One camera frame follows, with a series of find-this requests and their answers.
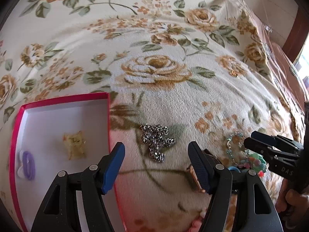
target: metal chain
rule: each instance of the metal chain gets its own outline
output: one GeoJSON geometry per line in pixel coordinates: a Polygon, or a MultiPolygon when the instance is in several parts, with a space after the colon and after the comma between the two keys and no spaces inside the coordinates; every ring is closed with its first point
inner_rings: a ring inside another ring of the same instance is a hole
{"type": "Polygon", "coordinates": [[[164,162],[165,153],[161,153],[162,147],[171,147],[175,144],[174,138],[166,138],[168,135],[167,126],[162,125],[141,125],[140,129],[144,131],[141,135],[142,142],[149,146],[149,157],[155,162],[164,162]]]}

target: bed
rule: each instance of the bed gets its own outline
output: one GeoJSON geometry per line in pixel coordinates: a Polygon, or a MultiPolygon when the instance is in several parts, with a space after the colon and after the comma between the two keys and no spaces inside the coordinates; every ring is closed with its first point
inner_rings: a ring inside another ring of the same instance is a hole
{"type": "MultiPolygon", "coordinates": [[[[25,103],[110,93],[111,146],[126,146],[116,189],[130,232],[187,231],[207,208],[210,196],[186,178],[190,141],[229,166],[232,132],[303,140],[308,93],[243,0],[20,0],[0,31],[0,64],[0,197],[18,225],[8,156],[25,103]],[[141,142],[146,123],[176,140],[164,163],[141,142]]],[[[236,162],[242,156],[234,151],[236,162]]],[[[274,202],[281,180],[262,178],[274,202]]],[[[235,199],[226,231],[234,211],[235,199]]]]}

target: purple hair tie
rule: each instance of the purple hair tie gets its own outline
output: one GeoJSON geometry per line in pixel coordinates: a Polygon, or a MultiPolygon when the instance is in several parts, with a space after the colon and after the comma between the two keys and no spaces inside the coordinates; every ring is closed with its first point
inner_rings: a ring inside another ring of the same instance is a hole
{"type": "Polygon", "coordinates": [[[25,177],[30,181],[35,177],[35,167],[34,167],[34,159],[33,155],[25,151],[23,153],[23,169],[25,177]]]}

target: wall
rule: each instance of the wall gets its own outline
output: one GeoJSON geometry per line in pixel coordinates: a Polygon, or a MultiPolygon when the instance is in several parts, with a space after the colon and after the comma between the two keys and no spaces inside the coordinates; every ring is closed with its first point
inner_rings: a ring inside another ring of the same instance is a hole
{"type": "Polygon", "coordinates": [[[296,18],[298,10],[296,2],[294,0],[245,0],[245,2],[262,22],[272,27],[270,39],[282,48],[296,18]]]}

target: colorful beads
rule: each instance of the colorful beads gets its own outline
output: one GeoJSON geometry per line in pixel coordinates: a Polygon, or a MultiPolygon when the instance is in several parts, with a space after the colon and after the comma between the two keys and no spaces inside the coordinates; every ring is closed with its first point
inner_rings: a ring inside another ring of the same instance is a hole
{"type": "Polygon", "coordinates": [[[262,163],[261,163],[261,161],[259,160],[259,159],[255,159],[254,161],[253,161],[253,165],[255,165],[256,167],[258,167],[258,166],[260,166],[262,163]]]}
{"type": "Polygon", "coordinates": [[[259,171],[259,172],[257,173],[257,175],[258,175],[259,177],[263,177],[263,176],[264,176],[264,173],[263,173],[263,171],[259,171]]]}
{"type": "Polygon", "coordinates": [[[250,168],[251,168],[251,165],[250,165],[248,162],[246,162],[246,163],[244,164],[244,167],[245,167],[246,169],[250,169],[250,168]]]}

